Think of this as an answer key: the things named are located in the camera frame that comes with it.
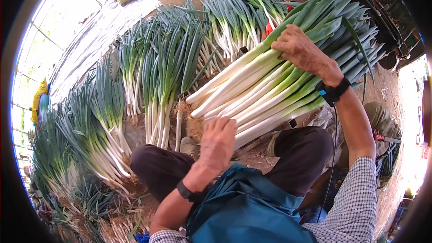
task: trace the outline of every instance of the wrinkled hand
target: wrinkled hand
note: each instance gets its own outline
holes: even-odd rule
[[[197,162],[212,170],[215,175],[228,168],[234,154],[236,121],[229,117],[216,117],[204,123],[201,154]]]
[[[336,87],[343,79],[337,62],[324,54],[303,31],[294,24],[286,26],[271,48],[283,51],[280,59],[291,61],[305,72],[320,77],[327,86]]]

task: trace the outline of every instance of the black cable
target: black cable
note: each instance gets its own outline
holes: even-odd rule
[[[338,113],[336,112],[336,107],[335,107],[335,106],[333,106],[333,109],[334,109],[334,117],[336,118],[336,129],[335,129],[335,132],[334,132],[334,151],[333,151],[333,160],[332,160],[332,162],[331,162],[331,173],[330,173],[330,179],[328,180],[327,191],[325,192],[324,202],[323,202],[323,205],[321,206],[320,214],[318,214],[318,219],[317,219],[317,222],[316,222],[316,223],[318,223],[318,221],[320,220],[321,212],[322,212],[322,210],[323,210],[323,208],[324,208],[324,204],[325,204],[325,202],[326,202],[326,200],[327,200],[328,190],[329,190],[329,188],[330,188],[331,178],[332,178],[332,176],[333,176],[333,170],[334,170],[334,156],[336,155],[336,141],[337,141],[337,136],[338,136],[338,129],[337,129],[337,127],[338,127],[338,120],[337,120],[337,118],[338,118]]]

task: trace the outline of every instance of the black watch strap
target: black watch strap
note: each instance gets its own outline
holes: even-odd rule
[[[322,81],[315,86],[315,90],[333,107],[339,101],[340,96],[351,86],[349,80],[344,76],[341,83],[333,88],[326,86]]]
[[[177,189],[178,189],[178,192],[180,193],[181,197],[189,200],[189,202],[191,202],[191,203],[202,202],[212,187],[213,187],[213,184],[210,183],[209,185],[207,185],[207,187],[202,192],[191,192],[190,190],[188,190],[185,187],[185,185],[183,184],[183,180],[181,180],[177,184]]]

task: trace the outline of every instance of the plaid sleeve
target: plaid sleeve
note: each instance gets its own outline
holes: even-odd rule
[[[148,243],[191,243],[184,235],[175,230],[162,230],[154,233]]]
[[[371,242],[377,214],[375,161],[358,158],[334,198],[326,219],[303,224],[319,243]]]

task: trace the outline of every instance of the tarp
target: tarp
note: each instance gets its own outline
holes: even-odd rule
[[[122,7],[115,0],[108,0],[84,25],[54,67],[51,75],[51,103],[64,99],[69,89],[108,51],[116,36],[124,34],[159,4],[159,0],[132,0]]]

